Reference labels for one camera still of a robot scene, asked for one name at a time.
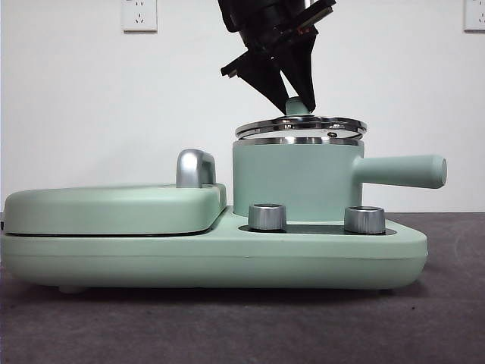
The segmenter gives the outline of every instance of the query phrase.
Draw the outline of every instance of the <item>stainless steel rim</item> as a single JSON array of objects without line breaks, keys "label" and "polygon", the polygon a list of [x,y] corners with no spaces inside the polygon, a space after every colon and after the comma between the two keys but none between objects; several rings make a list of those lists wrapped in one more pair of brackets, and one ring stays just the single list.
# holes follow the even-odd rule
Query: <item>stainless steel rim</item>
[{"label": "stainless steel rim", "polygon": [[286,136],[284,138],[241,139],[236,140],[233,143],[234,146],[259,146],[265,144],[332,144],[337,146],[363,146],[364,142],[355,139]]},{"label": "stainless steel rim", "polygon": [[359,140],[367,131],[367,125],[361,121],[348,118],[324,118],[314,115],[284,116],[238,127],[236,129],[236,137],[238,139],[244,139],[260,133],[311,129],[349,131],[355,133],[355,135],[345,139]]}]

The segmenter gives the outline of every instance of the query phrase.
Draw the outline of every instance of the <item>electrical socket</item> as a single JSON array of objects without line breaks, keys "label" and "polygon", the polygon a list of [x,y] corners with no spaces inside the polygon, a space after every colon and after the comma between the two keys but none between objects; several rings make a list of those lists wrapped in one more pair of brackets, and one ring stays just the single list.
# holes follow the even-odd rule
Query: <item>electrical socket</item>
[{"label": "electrical socket", "polygon": [[157,0],[121,0],[125,32],[156,32]]},{"label": "electrical socket", "polygon": [[465,0],[465,32],[485,32],[485,0]]}]

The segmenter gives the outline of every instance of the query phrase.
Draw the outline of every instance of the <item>white wall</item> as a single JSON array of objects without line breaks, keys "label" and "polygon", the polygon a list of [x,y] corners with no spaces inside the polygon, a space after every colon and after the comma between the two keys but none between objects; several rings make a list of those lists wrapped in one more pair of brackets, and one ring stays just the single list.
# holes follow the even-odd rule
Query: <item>white wall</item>
[{"label": "white wall", "polygon": [[[234,130],[278,111],[220,76],[244,47],[215,0],[158,5],[158,34],[123,34],[120,0],[2,1],[2,205],[25,189],[174,181],[187,147],[232,185]],[[462,0],[334,10],[313,53],[316,113],[367,122],[367,156],[449,163],[444,189],[368,186],[365,203],[485,211],[485,35],[462,32]]]}]

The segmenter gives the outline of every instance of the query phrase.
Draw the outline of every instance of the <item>rubber foot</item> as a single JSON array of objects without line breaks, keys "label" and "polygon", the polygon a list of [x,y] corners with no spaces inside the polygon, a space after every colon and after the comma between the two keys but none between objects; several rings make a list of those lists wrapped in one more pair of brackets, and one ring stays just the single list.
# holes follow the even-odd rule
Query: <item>rubber foot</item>
[{"label": "rubber foot", "polygon": [[81,293],[87,290],[87,287],[77,287],[77,286],[59,286],[59,292],[67,294]]}]

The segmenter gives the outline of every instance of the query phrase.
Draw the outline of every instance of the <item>gray carpet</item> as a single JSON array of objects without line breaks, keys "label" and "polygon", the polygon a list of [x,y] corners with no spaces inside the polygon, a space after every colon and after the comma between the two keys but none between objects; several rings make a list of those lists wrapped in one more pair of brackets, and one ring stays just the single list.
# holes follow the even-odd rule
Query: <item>gray carpet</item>
[{"label": "gray carpet", "polygon": [[388,291],[91,289],[2,270],[2,363],[485,363],[485,214],[389,214],[423,231]]}]

